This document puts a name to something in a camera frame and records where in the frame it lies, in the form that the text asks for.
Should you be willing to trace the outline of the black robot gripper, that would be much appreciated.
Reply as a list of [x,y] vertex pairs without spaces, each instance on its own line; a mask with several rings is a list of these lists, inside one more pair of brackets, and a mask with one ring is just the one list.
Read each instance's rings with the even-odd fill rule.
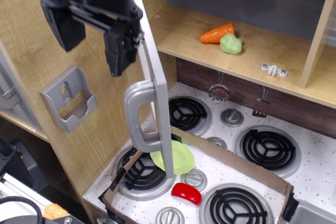
[[[143,33],[143,13],[133,0],[40,0],[45,19],[66,52],[86,37],[85,24],[104,32],[105,54],[113,77],[135,62]],[[113,31],[118,25],[125,28]]]

